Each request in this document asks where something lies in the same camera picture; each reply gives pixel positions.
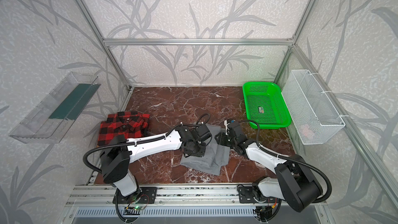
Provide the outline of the green plastic basket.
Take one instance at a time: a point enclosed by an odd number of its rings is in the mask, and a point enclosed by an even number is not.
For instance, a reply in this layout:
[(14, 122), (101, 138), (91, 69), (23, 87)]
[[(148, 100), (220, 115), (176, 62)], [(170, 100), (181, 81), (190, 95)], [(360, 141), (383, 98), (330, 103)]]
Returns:
[(291, 116), (282, 91), (278, 85), (271, 82), (247, 82), (243, 85), (243, 95), (247, 119), (254, 129), (280, 129), (288, 127)]

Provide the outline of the grey long sleeve shirt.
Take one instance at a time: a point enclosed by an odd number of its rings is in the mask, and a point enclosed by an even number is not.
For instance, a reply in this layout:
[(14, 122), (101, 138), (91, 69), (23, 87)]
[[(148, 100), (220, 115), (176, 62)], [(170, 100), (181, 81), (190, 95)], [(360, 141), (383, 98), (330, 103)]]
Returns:
[(203, 157), (182, 157), (180, 165), (195, 169), (204, 173), (219, 176), (221, 167), (229, 163), (230, 148), (217, 144), (215, 136), (225, 131), (220, 126), (207, 124), (212, 134), (211, 141), (206, 147)]

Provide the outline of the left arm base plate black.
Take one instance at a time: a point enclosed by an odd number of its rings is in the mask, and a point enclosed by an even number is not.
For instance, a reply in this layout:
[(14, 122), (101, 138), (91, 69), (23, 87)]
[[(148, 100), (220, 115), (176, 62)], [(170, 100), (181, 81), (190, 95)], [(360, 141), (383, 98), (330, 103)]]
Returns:
[(141, 187), (138, 204), (154, 204), (157, 196), (157, 187)]

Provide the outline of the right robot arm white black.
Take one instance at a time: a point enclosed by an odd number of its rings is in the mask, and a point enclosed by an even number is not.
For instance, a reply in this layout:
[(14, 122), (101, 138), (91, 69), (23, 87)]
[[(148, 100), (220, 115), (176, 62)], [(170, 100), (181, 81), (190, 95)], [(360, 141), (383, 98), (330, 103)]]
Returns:
[(308, 164), (299, 155), (287, 156), (260, 144), (260, 127), (256, 139), (248, 138), (240, 124), (256, 124), (253, 120), (224, 121), (225, 131), (216, 135), (219, 145), (232, 148), (238, 155), (254, 161), (273, 172), (276, 178), (262, 178), (253, 183), (257, 200), (278, 198), (296, 212), (313, 203), (326, 201), (332, 193), (329, 178), (318, 168)]

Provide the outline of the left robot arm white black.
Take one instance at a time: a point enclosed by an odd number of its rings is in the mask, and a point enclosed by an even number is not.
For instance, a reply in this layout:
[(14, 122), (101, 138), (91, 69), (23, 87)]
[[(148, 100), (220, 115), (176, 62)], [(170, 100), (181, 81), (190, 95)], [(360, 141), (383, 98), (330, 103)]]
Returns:
[(169, 150), (181, 150), (185, 157), (203, 157), (212, 134), (206, 122), (180, 124), (166, 133), (144, 138), (115, 137), (108, 145), (93, 148), (83, 155), (84, 164), (102, 174), (103, 181), (117, 188), (116, 195), (130, 197), (141, 193), (129, 170), (135, 161)]

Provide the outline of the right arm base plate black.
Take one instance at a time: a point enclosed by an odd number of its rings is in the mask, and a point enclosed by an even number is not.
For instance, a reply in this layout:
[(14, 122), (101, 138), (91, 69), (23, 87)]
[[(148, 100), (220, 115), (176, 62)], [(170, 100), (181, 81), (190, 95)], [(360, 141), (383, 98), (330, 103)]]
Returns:
[(265, 197), (258, 187), (237, 185), (237, 192), (240, 203), (275, 204), (280, 202), (278, 198)]

